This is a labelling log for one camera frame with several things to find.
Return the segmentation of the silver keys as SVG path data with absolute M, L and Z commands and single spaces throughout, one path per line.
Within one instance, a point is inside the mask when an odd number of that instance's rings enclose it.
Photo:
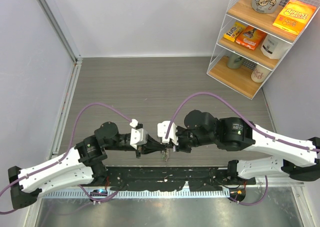
M 169 158 L 170 158 L 170 150 L 169 149 L 166 149 L 166 150 L 163 150 L 163 151 L 161 151 L 161 156 L 162 156 L 162 160 L 164 161 L 164 162 L 167 162 L 168 160 L 169 160 Z

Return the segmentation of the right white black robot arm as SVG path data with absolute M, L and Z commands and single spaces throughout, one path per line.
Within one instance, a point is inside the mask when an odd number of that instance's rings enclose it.
M 239 117 L 215 118 L 208 112 L 193 110 L 184 118 L 185 127 L 170 123 L 166 137 L 180 151 L 215 144 L 227 152 L 253 151 L 268 157 L 256 160 L 231 160 L 226 178 L 232 184 L 260 176 L 288 176 L 313 182 L 320 178 L 320 139 L 294 139 L 268 131 Z

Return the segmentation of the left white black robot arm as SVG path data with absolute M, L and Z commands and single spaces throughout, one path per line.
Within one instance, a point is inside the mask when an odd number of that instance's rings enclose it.
M 152 138 L 142 124 L 134 124 L 130 133 L 121 134 L 114 122 L 105 122 L 93 135 L 57 157 L 29 168 L 9 168 L 12 207 L 28 207 L 45 194 L 66 187 L 103 185 L 107 180 L 103 164 L 107 150 L 134 151 L 139 157 L 166 147 L 162 140 Z

